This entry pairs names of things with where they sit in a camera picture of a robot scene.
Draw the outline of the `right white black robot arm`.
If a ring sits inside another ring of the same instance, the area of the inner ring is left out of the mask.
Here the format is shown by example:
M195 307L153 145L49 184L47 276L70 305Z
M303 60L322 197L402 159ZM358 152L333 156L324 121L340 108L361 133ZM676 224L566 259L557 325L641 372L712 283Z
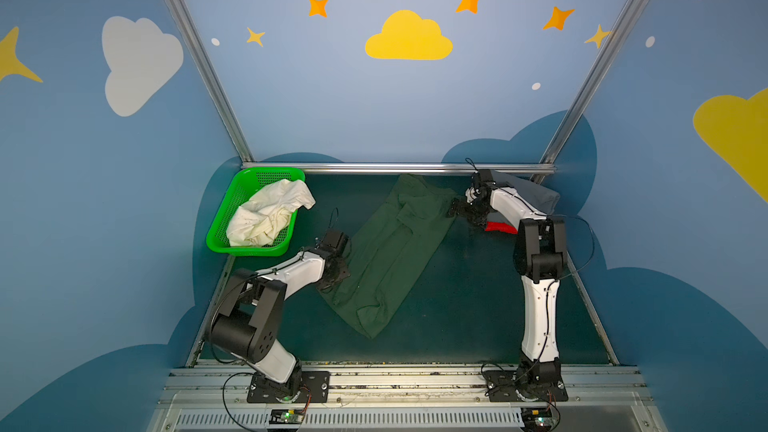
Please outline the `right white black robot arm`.
M558 192L530 180L478 169L448 211L486 232L516 236L513 267L523 286L525 325L515 382L523 396L561 381L556 301L567 244L565 220L554 215L559 200Z

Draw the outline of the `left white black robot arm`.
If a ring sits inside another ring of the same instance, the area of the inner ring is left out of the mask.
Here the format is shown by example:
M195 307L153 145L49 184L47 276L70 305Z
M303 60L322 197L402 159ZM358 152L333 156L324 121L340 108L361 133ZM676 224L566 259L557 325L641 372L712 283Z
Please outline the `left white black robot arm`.
M208 327L207 341L254 369L258 384L287 398L300 388L299 359L278 341L288 298L306 286L325 291L349 276L350 237L336 229L315 246L270 268L239 269L227 283Z

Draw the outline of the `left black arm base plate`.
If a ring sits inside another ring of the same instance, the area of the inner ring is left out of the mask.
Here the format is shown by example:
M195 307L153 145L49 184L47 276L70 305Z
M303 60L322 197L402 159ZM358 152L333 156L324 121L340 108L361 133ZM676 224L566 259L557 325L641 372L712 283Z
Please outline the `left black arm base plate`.
M330 373L305 371L293 374L286 383L277 383L260 372L254 372L248 387L248 403L326 403L330 389Z

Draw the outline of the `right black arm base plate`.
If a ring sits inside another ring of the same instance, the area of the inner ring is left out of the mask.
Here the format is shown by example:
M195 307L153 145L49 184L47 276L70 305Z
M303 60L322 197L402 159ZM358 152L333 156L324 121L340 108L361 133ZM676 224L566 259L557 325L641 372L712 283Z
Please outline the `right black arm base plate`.
M486 395L491 402L552 402L569 400L562 381L536 381L518 370L493 369L482 372Z

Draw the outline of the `dark green t-shirt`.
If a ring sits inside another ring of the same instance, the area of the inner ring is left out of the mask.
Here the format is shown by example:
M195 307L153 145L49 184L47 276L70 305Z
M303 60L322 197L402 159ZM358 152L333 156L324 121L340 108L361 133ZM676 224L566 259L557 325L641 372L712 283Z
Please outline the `dark green t-shirt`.
M443 242L457 192L402 175L384 203L351 239L349 276L322 293L327 304L368 339L379 335Z

